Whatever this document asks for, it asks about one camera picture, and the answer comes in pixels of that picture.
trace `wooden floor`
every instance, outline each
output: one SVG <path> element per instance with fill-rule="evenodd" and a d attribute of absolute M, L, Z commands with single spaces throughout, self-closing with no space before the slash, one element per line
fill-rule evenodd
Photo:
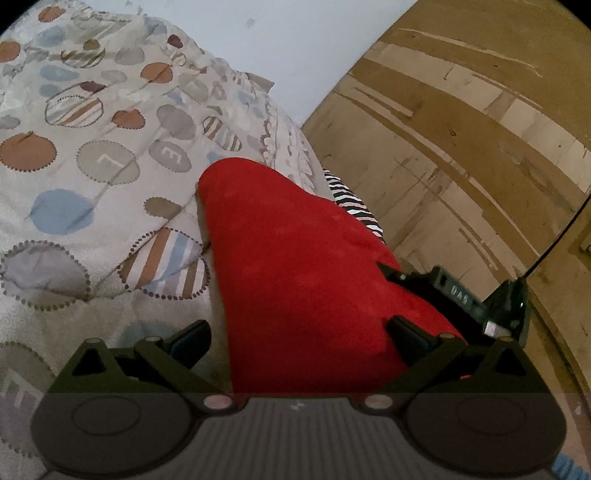
<path fill-rule="evenodd" d="M 443 265 L 486 297 L 525 273 L 591 192 L 590 47 L 552 0 L 418 0 L 304 132 L 406 269 Z M 591 210 L 579 229 L 590 231 Z M 531 277 L 540 316 L 528 353 L 566 395 L 565 449 L 588 469 L 591 300 L 579 308 L 577 296 L 591 299 L 591 256 L 580 258 L 579 236 L 576 255 L 563 244 L 545 262 L 554 281 Z"/>

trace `bedsheet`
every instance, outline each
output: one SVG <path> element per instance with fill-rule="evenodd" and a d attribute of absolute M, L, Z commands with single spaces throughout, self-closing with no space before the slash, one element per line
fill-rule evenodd
<path fill-rule="evenodd" d="M 0 478 L 28 480 L 31 415 L 86 338 L 206 319 L 196 372 L 231 389 L 206 167 L 250 158 L 333 196 L 269 94 L 165 20 L 42 2 L 0 40 Z"/>

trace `black cable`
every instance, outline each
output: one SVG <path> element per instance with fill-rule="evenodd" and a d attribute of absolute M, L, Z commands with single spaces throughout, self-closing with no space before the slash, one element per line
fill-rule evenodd
<path fill-rule="evenodd" d="M 564 236 L 564 234 L 569 230 L 569 228 L 571 228 L 573 226 L 573 223 L 575 222 L 575 220 L 577 218 L 579 218 L 579 215 L 581 215 L 581 213 L 583 212 L 583 210 L 585 209 L 585 207 L 589 203 L 589 200 L 591 200 L 591 194 L 588 195 L 588 197 L 585 199 L 585 201 L 583 202 L 581 207 L 579 207 L 579 210 L 577 210 L 577 212 L 574 214 L 574 216 L 570 219 L 570 222 L 566 225 L 566 227 L 564 227 L 564 229 L 560 232 L 560 234 L 556 237 L 556 239 L 552 242 L 552 244 L 546 249 L 546 251 L 543 254 L 540 255 L 538 260 L 536 260 L 533 263 L 533 265 L 527 269 L 527 272 L 525 272 L 525 274 L 523 275 L 523 278 L 529 277 L 534 272 L 534 270 L 540 266 L 540 264 L 545 260 L 545 258 L 554 249 L 554 247 L 556 245 L 558 245 L 558 242 L 560 242 L 562 240 L 562 237 Z"/>

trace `black and white striped cloth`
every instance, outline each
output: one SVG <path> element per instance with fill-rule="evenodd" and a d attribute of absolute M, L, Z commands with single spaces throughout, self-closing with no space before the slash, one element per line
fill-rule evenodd
<path fill-rule="evenodd" d="M 336 204 L 345 212 L 350 213 L 357 220 L 362 222 L 383 242 L 384 231 L 363 201 L 357 197 L 357 195 L 355 195 L 340 178 L 333 175 L 329 170 L 326 170 L 326 168 L 323 168 L 322 170 L 324 171 L 324 178 L 326 178 L 326 181 L 329 184 L 330 191 L 335 197 Z"/>

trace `red cushion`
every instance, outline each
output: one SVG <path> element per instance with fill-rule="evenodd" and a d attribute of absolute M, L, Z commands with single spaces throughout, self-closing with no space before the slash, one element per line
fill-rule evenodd
<path fill-rule="evenodd" d="M 384 325 L 403 315 L 427 332 L 458 332 L 384 279 L 388 247 L 335 203 L 243 158 L 199 180 L 226 312 L 237 393 L 362 393 L 406 366 Z"/>

